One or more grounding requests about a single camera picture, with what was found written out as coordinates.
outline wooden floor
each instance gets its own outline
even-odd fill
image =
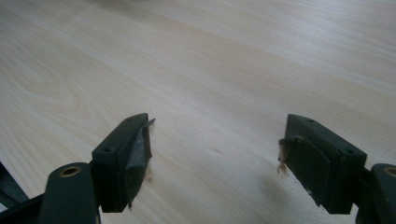
[[[396,163],[396,3],[0,0],[0,160],[30,196],[123,119],[153,158],[103,223],[354,223],[276,173],[289,113]]]

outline light wood grain surface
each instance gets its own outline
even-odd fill
[[[104,223],[354,223],[276,173],[289,113],[396,163],[396,3],[1,0],[0,160],[30,196],[148,112],[152,179]]]

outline wood grain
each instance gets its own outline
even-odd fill
[[[104,223],[354,223],[276,173],[286,116],[396,163],[392,1],[1,0],[0,160],[30,196],[124,118],[153,159]]]

